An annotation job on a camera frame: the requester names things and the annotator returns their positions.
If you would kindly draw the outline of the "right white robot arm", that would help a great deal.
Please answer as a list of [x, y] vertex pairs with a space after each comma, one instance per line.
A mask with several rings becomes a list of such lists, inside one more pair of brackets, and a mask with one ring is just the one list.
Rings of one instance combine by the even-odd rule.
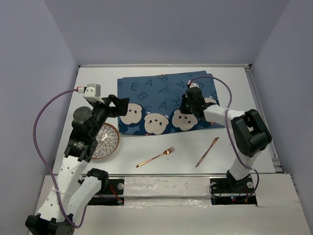
[[194, 114], [207, 122], [226, 128], [236, 159], [216, 189], [225, 187], [229, 193], [238, 191], [248, 182], [253, 164], [259, 154], [271, 143], [272, 137], [257, 110], [234, 111], [213, 102], [206, 103], [199, 87], [189, 87], [182, 95], [179, 110]]

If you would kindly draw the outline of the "floral patterned plate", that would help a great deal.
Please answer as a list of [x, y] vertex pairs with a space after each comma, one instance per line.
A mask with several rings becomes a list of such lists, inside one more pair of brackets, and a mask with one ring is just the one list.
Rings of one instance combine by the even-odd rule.
[[104, 123], [96, 136], [98, 145], [92, 160], [103, 160], [112, 155], [120, 143], [119, 131], [111, 124]]

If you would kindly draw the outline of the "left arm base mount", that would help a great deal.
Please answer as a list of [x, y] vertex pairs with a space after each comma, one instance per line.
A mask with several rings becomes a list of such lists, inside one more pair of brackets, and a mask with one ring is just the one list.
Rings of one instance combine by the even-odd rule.
[[101, 188], [88, 202], [88, 206], [123, 206], [124, 179], [109, 179], [109, 184]]

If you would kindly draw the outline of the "blue cartoon placemat cloth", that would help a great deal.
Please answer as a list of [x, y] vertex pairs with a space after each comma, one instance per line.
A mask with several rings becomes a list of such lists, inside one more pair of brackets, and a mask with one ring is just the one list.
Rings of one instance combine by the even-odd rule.
[[219, 103], [212, 77], [205, 71], [194, 71], [118, 79], [118, 97], [130, 99], [126, 116], [118, 119], [119, 132], [148, 136], [220, 128], [220, 124], [179, 111], [190, 80], [199, 86], [205, 102]]

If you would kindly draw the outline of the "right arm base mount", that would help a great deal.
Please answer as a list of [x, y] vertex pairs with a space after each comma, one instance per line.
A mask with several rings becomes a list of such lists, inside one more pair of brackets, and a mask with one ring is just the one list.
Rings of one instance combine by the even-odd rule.
[[251, 177], [238, 186], [229, 185], [226, 178], [210, 179], [211, 204], [217, 205], [257, 205], [254, 184]]

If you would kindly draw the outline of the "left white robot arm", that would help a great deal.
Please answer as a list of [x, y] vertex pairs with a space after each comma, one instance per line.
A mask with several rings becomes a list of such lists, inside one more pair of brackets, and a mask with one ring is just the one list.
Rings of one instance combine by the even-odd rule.
[[97, 193], [108, 189], [109, 176], [104, 170], [91, 169], [84, 180], [81, 174], [98, 146], [96, 139], [107, 118], [125, 116], [129, 98], [109, 95], [86, 97], [91, 107], [79, 107], [73, 113], [69, 137], [60, 171], [52, 174], [53, 187], [36, 215], [25, 225], [34, 235], [71, 235], [84, 221], [87, 205]]

